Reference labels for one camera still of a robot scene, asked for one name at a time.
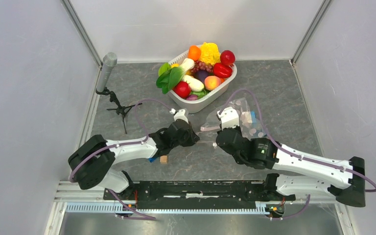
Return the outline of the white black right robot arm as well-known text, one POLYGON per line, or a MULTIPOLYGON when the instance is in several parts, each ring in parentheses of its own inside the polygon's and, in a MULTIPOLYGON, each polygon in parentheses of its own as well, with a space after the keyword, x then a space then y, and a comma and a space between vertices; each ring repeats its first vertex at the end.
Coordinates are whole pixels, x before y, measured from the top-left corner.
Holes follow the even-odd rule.
POLYGON ((249 140, 242 136, 239 128, 218 131, 216 144, 239 165, 299 174, 296 178, 268 175, 263 194, 270 200, 281 195, 320 194, 334 197, 337 202, 347 206, 366 206, 363 158, 327 159, 298 151, 277 141, 272 142, 268 138, 249 140))

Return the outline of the clear zip top bag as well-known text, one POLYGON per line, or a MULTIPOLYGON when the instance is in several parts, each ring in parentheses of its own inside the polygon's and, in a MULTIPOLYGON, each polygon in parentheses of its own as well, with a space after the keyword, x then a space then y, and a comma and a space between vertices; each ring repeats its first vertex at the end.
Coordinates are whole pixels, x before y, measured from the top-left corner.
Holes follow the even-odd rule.
POLYGON ((258 113, 252 111, 245 98, 234 99, 227 107, 220 106, 212 111, 205 124, 200 128, 202 132, 216 132, 226 127, 239 127, 242 136, 248 139, 266 138, 258 113))

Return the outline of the red tomato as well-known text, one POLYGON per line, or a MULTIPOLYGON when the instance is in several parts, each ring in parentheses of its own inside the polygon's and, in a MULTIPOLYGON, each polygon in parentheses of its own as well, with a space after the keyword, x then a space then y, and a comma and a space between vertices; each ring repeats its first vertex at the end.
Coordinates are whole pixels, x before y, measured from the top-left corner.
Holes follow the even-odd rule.
POLYGON ((186 99, 190 93, 191 88, 189 87, 189 84, 185 81, 179 82, 174 88, 173 91, 182 99, 186 99))

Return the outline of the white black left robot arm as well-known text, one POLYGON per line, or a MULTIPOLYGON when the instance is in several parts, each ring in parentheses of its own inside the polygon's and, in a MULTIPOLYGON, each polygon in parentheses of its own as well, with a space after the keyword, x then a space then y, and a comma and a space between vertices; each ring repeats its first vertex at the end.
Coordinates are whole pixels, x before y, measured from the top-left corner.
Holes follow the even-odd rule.
POLYGON ((69 180, 78 183, 82 190, 96 186, 111 189, 126 200, 133 196, 134 186, 124 171, 113 169, 114 165, 135 159, 156 159, 178 146, 193 146, 199 140, 191 123, 182 119, 139 139, 113 141, 94 135, 68 158, 69 180))

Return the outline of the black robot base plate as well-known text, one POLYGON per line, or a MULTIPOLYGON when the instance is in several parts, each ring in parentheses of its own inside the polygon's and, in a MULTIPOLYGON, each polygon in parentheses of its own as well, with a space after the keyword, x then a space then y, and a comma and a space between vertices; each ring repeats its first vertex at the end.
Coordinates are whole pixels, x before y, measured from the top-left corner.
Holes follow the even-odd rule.
POLYGON ((138 209, 252 209, 256 202, 294 201, 263 181, 139 181, 118 197, 138 209))

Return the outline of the white radish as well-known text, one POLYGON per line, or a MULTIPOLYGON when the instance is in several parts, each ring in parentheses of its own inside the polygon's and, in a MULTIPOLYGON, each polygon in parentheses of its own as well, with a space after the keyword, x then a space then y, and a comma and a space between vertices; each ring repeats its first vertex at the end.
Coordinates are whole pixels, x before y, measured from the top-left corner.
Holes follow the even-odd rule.
POLYGON ((184 75, 182 81, 186 82, 193 92, 201 92, 205 88, 204 84, 200 80, 191 75, 184 75))

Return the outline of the green leafy bok choy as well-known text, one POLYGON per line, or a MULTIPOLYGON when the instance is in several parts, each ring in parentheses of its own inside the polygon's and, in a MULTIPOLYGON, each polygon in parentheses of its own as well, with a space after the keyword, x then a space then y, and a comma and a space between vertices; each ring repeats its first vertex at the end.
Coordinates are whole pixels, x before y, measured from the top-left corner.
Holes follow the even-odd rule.
POLYGON ((169 63, 164 63, 158 70, 158 78, 156 80, 157 88, 162 90, 163 94, 167 94, 172 90, 180 81, 188 70, 192 69, 195 61, 185 58, 183 62, 176 67, 172 67, 169 63))

